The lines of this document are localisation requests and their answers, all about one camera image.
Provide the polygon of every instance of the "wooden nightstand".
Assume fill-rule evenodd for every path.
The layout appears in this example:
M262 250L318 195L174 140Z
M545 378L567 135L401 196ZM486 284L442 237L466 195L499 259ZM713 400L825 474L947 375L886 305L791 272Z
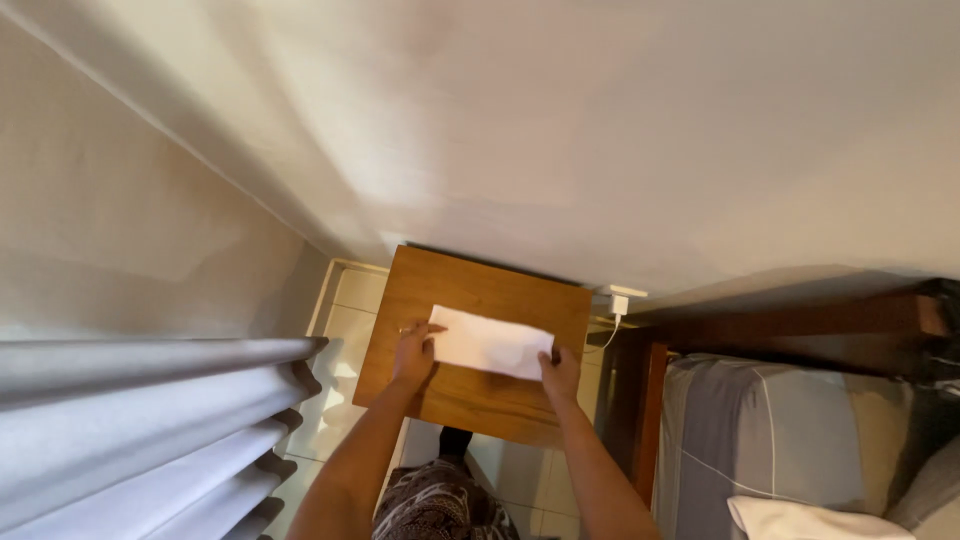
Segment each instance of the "wooden nightstand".
M579 359L591 292L418 248L396 248L353 404L368 406L390 381L399 330L428 319L434 304L530 325ZM438 362L407 416L517 443L560 448L557 417L536 380Z

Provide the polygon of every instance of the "foot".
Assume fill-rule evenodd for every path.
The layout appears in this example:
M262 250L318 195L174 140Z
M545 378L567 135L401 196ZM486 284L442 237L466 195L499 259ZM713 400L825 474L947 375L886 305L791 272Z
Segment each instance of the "foot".
M440 431L440 455L449 455L461 459L467 455L467 446L473 437L473 431L457 430L444 426Z

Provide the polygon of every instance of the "mattress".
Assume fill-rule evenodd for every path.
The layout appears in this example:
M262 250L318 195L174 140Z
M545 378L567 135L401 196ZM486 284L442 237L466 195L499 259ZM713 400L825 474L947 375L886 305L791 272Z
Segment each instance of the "mattress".
M664 539L745 540L727 498L880 516L913 393L876 377L714 355L667 367L652 511Z

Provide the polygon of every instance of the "white wall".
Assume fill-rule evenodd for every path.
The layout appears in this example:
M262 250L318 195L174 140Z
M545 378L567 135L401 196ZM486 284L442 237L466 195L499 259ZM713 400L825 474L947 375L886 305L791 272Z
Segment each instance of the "white wall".
M309 321L325 256L2 16L0 193L0 339Z
M6 6L332 255L960 277L956 2L62 4Z

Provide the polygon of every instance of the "white paper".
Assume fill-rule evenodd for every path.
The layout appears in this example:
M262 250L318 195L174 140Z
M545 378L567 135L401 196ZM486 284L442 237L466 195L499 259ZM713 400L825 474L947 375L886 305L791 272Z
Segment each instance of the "white paper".
M868 514L736 495L733 521L750 540L915 540L908 530Z
M433 306L430 323L447 331L433 335L440 362L540 380L537 353L553 348L553 334L458 309Z

